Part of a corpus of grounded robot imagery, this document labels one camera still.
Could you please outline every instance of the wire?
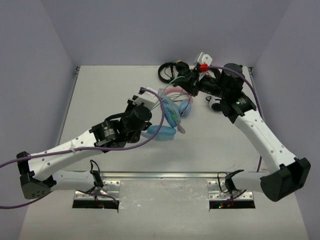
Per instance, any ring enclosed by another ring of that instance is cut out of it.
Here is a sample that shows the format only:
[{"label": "wire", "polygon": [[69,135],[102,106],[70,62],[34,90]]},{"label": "wire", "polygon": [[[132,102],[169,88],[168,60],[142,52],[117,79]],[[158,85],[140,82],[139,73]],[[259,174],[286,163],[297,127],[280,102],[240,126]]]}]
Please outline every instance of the wire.
[{"label": "wire", "polygon": [[90,164],[91,164],[91,170],[90,170],[90,171],[92,171],[92,170],[94,169],[93,163],[94,163],[94,164],[96,165],[96,167],[98,168],[98,172],[101,173],[100,167],[99,167],[98,163],[96,163],[96,162],[93,161],[92,159],[90,160]]},{"label": "wire", "polygon": [[121,113],[117,113],[111,116],[108,116],[105,120],[112,120],[112,119],[118,119],[118,118],[122,118],[124,116],[129,115],[129,112],[121,112]]},{"label": "wire", "polygon": [[161,93],[161,95],[160,95],[160,99],[158,98],[158,101],[156,101],[156,103],[153,105],[153,107],[151,108],[151,110],[155,109],[156,104],[157,104],[158,102],[162,102],[161,97],[163,96],[163,94],[164,94],[164,92],[166,91],[166,89],[167,89],[175,80],[181,79],[181,78],[185,78],[185,77],[184,77],[184,76],[178,76],[178,77],[176,77],[175,79],[173,79],[172,81],[170,81],[170,82],[167,84],[167,86],[163,89],[163,91],[162,91],[162,93]]},{"label": "wire", "polygon": [[170,68],[170,67],[168,66],[168,67],[166,67],[166,68],[164,69],[164,71],[163,71],[164,74],[165,74],[167,77],[169,77],[169,79],[171,79],[172,77],[175,78],[174,75],[172,75],[172,76],[169,76],[169,75],[168,75],[168,73],[166,72],[166,70],[167,70],[168,68]]},{"label": "wire", "polygon": [[[35,159],[35,158],[43,158],[43,157],[54,156],[54,155],[68,154],[68,153],[72,153],[73,151],[76,151],[76,152],[77,151],[82,151],[82,150],[126,151],[126,150],[136,149],[136,148],[139,148],[139,147],[147,144],[148,142],[150,142],[158,134],[160,128],[162,127],[162,125],[164,123],[165,106],[164,106],[164,103],[161,100],[161,97],[157,93],[155,93],[155,92],[153,92],[153,91],[151,91],[149,89],[146,89],[146,88],[142,88],[141,90],[144,91],[144,92],[148,92],[148,93],[151,93],[151,94],[155,95],[155,97],[160,102],[160,108],[161,108],[161,111],[162,111],[161,120],[160,120],[160,124],[159,124],[158,128],[155,130],[154,134],[150,138],[147,138],[145,141],[143,141],[143,142],[141,142],[139,144],[136,144],[134,146],[128,146],[128,147],[123,147],[123,148],[101,147],[101,146],[84,146],[84,147],[76,147],[73,150],[64,150],[64,151],[49,152],[49,153],[44,153],[44,154],[32,155],[32,156],[25,156],[25,157],[16,158],[16,159],[12,159],[12,160],[9,160],[7,162],[1,163],[0,164],[0,169],[5,167],[5,166],[7,166],[7,165],[9,165],[9,164],[13,164],[13,163],[18,163],[18,162],[22,162],[22,161],[28,161],[30,159]],[[33,201],[29,201],[29,202],[20,204],[20,205],[15,205],[15,206],[1,206],[0,205],[0,209],[17,209],[17,208],[25,207],[25,206],[28,206],[30,204],[33,204],[33,203],[39,201],[40,199],[43,199],[47,195],[39,197],[39,198],[37,198],[37,199],[35,199]]]},{"label": "wire", "polygon": [[261,163],[262,163],[262,156],[260,156],[260,158],[259,158],[259,163],[258,163],[258,167],[256,168],[256,172],[257,172],[257,173],[260,171]]},{"label": "wire", "polygon": [[98,207],[102,208],[102,209],[105,209],[105,205],[103,205],[102,203],[100,203],[98,200],[97,200],[97,196],[94,196],[94,202],[95,202],[95,205],[97,205]]},{"label": "wire", "polygon": [[223,194],[226,194],[228,193],[229,191],[223,191],[222,188],[221,188],[221,183],[220,183],[220,177],[219,177],[219,174],[225,174],[226,176],[228,175],[228,173],[224,172],[224,171],[220,171],[218,172],[218,175],[217,175],[217,178],[218,178],[218,185],[219,185],[219,189],[220,191],[223,193]]},{"label": "wire", "polygon": [[95,197],[98,196],[98,197],[105,197],[105,198],[112,199],[114,204],[116,205],[116,208],[117,209],[119,208],[119,204],[118,204],[117,200],[113,196],[110,196],[110,195],[107,195],[107,194],[103,194],[103,193],[99,193],[99,192],[91,193],[91,192],[80,191],[80,190],[77,190],[77,191],[80,192],[80,193],[91,195],[91,196],[95,196]]},{"label": "wire", "polygon": [[[189,95],[189,96],[190,96],[189,93],[177,93],[177,94],[173,94],[173,95],[168,96],[168,98],[171,99],[171,98],[174,96],[174,98],[172,99],[172,102],[181,102],[181,101],[183,101],[183,100],[176,100],[176,99],[179,98],[179,97],[181,97],[181,96],[184,96],[184,95]],[[160,104],[160,103],[158,103],[157,105],[153,106],[153,107],[151,108],[151,111],[152,111],[153,109],[155,109],[156,107],[158,107],[159,104]]]},{"label": "wire", "polygon": [[185,106],[185,108],[182,110],[182,112],[181,112],[181,114],[183,114],[184,113],[184,111],[187,109],[187,107],[189,106],[189,104],[190,104],[190,101],[191,101],[191,98],[192,98],[192,96],[190,95],[190,97],[189,97],[189,101],[188,101],[188,104]]}]

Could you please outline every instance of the red connector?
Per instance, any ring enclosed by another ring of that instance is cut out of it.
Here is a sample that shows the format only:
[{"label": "red connector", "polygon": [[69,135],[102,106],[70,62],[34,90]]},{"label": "red connector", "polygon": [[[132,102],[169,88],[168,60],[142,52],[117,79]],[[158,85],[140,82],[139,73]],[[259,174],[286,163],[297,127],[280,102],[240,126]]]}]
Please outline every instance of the red connector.
[{"label": "red connector", "polygon": [[199,69],[200,69],[201,72],[207,72],[207,71],[209,71],[208,64],[206,64],[206,63],[201,64],[200,67],[199,67]]}]

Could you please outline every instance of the gray wall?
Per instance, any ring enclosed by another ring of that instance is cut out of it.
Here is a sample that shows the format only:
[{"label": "gray wall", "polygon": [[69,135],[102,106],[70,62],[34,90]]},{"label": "gray wall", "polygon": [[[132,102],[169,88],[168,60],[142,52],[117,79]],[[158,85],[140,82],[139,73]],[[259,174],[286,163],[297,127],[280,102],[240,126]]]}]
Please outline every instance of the gray wall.
[{"label": "gray wall", "polygon": [[320,1],[294,0],[254,67],[253,76],[270,128],[311,171],[296,192],[311,240],[320,239]]},{"label": "gray wall", "polygon": [[290,0],[42,0],[77,65],[159,65],[201,51],[252,66]]},{"label": "gray wall", "polygon": [[[42,3],[0,1],[0,163],[54,146],[73,75]],[[17,166],[0,171],[0,205],[24,203]],[[26,210],[0,210],[2,240],[18,238]]]}]

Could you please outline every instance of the black cable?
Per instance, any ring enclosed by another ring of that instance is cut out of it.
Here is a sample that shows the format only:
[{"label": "black cable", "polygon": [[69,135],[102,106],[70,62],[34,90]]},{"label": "black cable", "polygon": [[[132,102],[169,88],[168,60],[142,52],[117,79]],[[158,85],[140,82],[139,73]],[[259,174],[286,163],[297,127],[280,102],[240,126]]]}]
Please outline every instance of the black cable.
[{"label": "black cable", "polygon": [[221,72],[219,71],[219,69],[211,69],[211,71],[213,72],[214,76],[216,79],[219,80],[219,78],[221,77]]},{"label": "black cable", "polygon": [[118,119],[118,118],[122,118],[126,115],[129,115],[130,112],[122,112],[122,113],[117,113],[111,116],[108,116],[105,120],[112,120],[112,119]]},{"label": "black cable", "polygon": [[229,191],[227,190],[227,191],[223,191],[222,190],[222,188],[221,188],[221,183],[220,183],[220,177],[219,177],[219,174],[225,174],[226,176],[228,175],[228,173],[226,173],[225,171],[220,171],[220,172],[218,172],[218,175],[217,175],[217,178],[218,178],[218,184],[219,184],[219,189],[220,189],[220,191],[223,193],[223,194],[226,194],[226,193],[228,193]]},{"label": "black cable", "polygon": [[177,102],[182,102],[182,101],[184,101],[183,99],[181,99],[181,100],[173,100],[172,102],[173,103],[177,103]]},{"label": "black cable", "polygon": [[[161,72],[164,69],[168,69],[170,68],[171,71],[171,77],[166,74],[167,77],[169,77],[169,79],[165,79],[161,76]],[[158,78],[161,82],[168,84],[170,83],[173,79],[175,79],[175,72],[174,72],[174,68],[177,70],[177,72],[179,73],[180,71],[182,71],[183,69],[188,69],[189,70],[189,65],[183,61],[179,61],[179,62],[166,62],[164,64],[162,64],[159,68],[158,68]]]},{"label": "black cable", "polygon": [[189,98],[189,102],[188,102],[188,104],[185,106],[185,108],[182,110],[182,112],[181,112],[181,114],[183,114],[184,113],[184,111],[187,109],[187,107],[189,106],[189,104],[190,104],[190,101],[191,101],[191,96],[190,96],[190,98]]},{"label": "black cable", "polygon": [[171,76],[169,76],[168,73],[166,72],[166,70],[167,70],[168,68],[169,68],[169,67],[166,67],[163,72],[164,72],[164,74],[165,74],[166,76],[168,76],[168,77],[171,79]]},{"label": "black cable", "polygon": [[92,171],[92,170],[94,169],[93,163],[94,163],[94,164],[96,165],[96,167],[98,168],[98,172],[101,173],[100,167],[99,167],[98,163],[96,163],[96,162],[93,161],[92,159],[90,160],[90,164],[91,164],[91,169],[90,169],[90,171]]}]

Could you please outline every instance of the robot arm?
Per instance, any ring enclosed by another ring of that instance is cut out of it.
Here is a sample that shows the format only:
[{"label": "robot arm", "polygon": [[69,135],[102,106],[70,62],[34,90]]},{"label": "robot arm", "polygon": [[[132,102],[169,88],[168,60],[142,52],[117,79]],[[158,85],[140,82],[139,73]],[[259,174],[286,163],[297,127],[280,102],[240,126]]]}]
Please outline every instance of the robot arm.
[{"label": "robot arm", "polygon": [[269,171],[232,172],[225,178],[228,191],[259,191],[276,202],[302,188],[311,165],[306,158],[298,159],[284,147],[262,120],[255,104],[242,92],[245,79],[242,66],[228,63],[221,67],[221,74],[215,74],[216,78],[213,78],[203,75],[213,68],[204,62],[205,59],[209,59],[210,64],[212,58],[201,53],[195,68],[180,74],[184,78],[177,79],[174,84],[193,96],[204,92],[220,98],[219,107],[223,115],[246,135]]},{"label": "robot arm", "polygon": [[[147,87],[147,89],[158,93],[152,88]],[[17,158],[39,156],[18,163],[24,197],[37,199],[54,190],[87,192],[101,189],[104,184],[99,171],[92,169],[76,172],[62,169],[82,159],[107,152],[85,149],[75,151],[77,148],[123,148],[126,143],[138,142],[141,131],[151,125],[149,122],[152,117],[150,109],[157,100],[149,92],[140,92],[138,96],[133,96],[128,100],[125,112],[107,117],[80,136],[44,152],[28,154],[24,151],[19,153]],[[67,151],[67,153],[55,154],[61,151]]]}]

